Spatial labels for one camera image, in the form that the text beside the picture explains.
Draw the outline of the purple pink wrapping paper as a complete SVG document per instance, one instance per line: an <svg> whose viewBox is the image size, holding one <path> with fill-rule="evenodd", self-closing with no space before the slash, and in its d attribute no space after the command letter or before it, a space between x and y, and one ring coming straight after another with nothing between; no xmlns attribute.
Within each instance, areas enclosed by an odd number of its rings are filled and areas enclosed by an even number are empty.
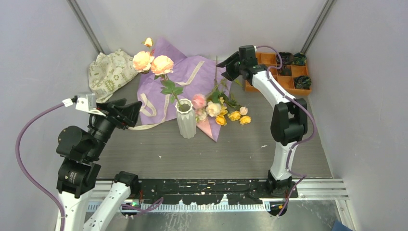
<svg viewBox="0 0 408 231"><path fill-rule="evenodd" d="M168 76L176 86L183 87L180 99L191 100L195 94L207 95L214 87L215 61L199 55L188 57L164 38L156 41L154 55L166 55L173 60L173 72ZM144 126L176 118L176 104L161 93L161 87L160 80L155 79L153 73L140 78L137 97L143 103L140 119Z"/></svg>

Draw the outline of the pink white flower spray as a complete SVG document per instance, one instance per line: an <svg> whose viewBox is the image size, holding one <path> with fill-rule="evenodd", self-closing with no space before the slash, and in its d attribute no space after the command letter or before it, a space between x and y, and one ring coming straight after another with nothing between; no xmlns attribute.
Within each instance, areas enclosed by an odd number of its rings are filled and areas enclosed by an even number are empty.
<svg viewBox="0 0 408 231"><path fill-rule="evenodd" d="M227 87L226 80L220 82L215 80L215 85L209 94L194 95L192 99L193 108L195 110L195 120L197 123L203 123L208 118L213 118L218 125L227 125L227 96L225 90Z"/></svg>

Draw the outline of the yellow rose flower spray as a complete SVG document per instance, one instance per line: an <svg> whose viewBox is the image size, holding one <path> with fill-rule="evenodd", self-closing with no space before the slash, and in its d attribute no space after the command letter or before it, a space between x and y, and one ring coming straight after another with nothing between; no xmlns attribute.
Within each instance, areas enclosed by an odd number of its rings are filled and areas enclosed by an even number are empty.
<svg viewBox="0 0 408 231"><path fill-rule="evenodd" d="M220 67L215 67L214 87L209 94L209 103L213 103L215 112L210 116L214 118L216 124L227 125L228 121L238 121L241 125L249 124L252 118L248 115L249 109L238 103L236 97L231 92L232 83L220 75Z"/></svg>

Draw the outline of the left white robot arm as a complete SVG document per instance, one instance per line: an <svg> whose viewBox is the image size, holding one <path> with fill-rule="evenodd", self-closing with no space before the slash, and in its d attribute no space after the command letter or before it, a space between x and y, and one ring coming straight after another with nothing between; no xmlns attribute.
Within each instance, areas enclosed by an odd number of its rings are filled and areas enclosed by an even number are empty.
<svg viewBox="0 0 408 231"><path fill-rule="evenodd" d="M64 101L75 103L76 109L87 112L88 130L77 126L64 128L58 136L57 154L64 158L58 171L57 190L59 219L56 229L61 231L103 231L115 211L126 199L140 194L139 178L120 171L113 187L94 215L85 221L87 206L101 166L96 162L116 128L134 127L139 118L142 102L126 103L120 99L97 103L93 94L77 95Z"/></svg>

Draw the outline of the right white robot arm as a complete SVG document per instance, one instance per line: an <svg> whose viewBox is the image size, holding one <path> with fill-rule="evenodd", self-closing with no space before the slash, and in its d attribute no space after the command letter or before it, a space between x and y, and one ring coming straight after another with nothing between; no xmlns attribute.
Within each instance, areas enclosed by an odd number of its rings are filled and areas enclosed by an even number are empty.
<svg viewBox="0 0 408 231"><path fill-rule="evenodd" d="M288 198L295 190L292 155L307 133L310 114L306 101L295 98L273 77L271 70L280 69L283 62L280 61L278 66L259 63L257 48L254 45L241 46L216 66L225 69L221 75L229 81L237 77L247 80L272 106L270 131L275 141L275 153L268 171L266 190L272 197Z"/></svg>

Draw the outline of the peach rose flower stem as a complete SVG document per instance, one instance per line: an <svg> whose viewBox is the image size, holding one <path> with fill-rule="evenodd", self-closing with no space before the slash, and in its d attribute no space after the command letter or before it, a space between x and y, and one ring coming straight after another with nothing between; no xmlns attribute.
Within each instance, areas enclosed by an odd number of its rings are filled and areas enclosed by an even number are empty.
<svg viewBox="0 0 408 231"><path fill-rule="evenodd" d="M148 37L143 45L149 48L148 51L140 51L132 58L133 68L138 73L152 72L155 79L160 79L162 84L161 93L170 97L170 102L177 102L179 110L183 110L178 96L183 93L183 87L176 86L175 82L170 80L169 74L173 72L174 62L166 55L154 56L153 40Z"/></svg>

